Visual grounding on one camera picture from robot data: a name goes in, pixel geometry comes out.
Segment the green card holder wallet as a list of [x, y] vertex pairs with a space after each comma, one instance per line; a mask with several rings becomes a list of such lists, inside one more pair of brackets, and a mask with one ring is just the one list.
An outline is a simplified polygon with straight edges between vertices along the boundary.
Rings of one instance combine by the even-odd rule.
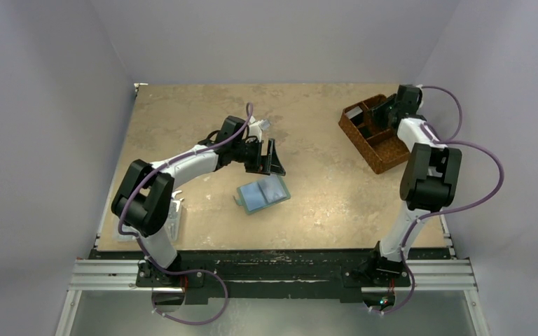
[[247, 215], [291, 199], [291, 193], [283, 178], [278, 175], [270, 175], [242, 185], [236, 189], [236, 193], [235, 203], [241, 206]]

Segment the brown woven divided basket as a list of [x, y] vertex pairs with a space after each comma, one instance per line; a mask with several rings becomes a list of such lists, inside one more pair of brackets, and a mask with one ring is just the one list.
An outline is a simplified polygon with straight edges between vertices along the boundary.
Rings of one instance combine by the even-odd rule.
[[[410, 152], [406, 145], [396, 136], [392, 129], [380, 129], [373, 121], [371, 108], [386, 100], [383, 94], [377, 94], [343, 109], [339, 127], [351, 141], [359, 154], [375, 174], [384, 173], [409, 159]], [[345, 115], [355, 106], [364, 111], [364, 122], [354, 125]]]

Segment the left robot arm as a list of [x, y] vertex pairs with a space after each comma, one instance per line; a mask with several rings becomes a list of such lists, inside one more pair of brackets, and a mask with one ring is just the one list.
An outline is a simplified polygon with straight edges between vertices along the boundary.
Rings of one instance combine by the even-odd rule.
[[167, 231], [173, 192], [232, 162], [242, 163], [247, 173], [285, 175], [274, 139], [262, 140], [269, 125], [230, 115], [192, 149], [157, 162], [135, 160], [127, 168], [111, 211], [119, 219], [118, 233], [135, 237], [156, 264], [153, 276], [163, 286], [175, 285], [181, 276], [180, 257]]

